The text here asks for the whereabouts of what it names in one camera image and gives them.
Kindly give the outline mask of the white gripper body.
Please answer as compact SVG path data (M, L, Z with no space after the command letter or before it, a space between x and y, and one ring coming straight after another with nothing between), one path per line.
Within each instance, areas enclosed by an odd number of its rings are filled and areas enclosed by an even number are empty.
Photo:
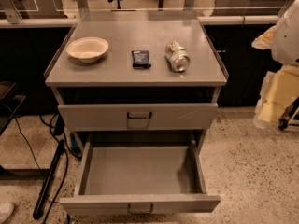
M283 65L299 65L299 0L251 45L256 49L270 49L272 58Z

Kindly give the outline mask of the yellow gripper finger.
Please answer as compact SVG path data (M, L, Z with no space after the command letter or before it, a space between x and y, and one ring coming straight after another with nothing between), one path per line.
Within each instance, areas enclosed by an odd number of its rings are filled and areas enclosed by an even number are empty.
M298 67L283 65L276 73L267 72L255 107L253 124L261 129L278 125L278 119L298 97Z

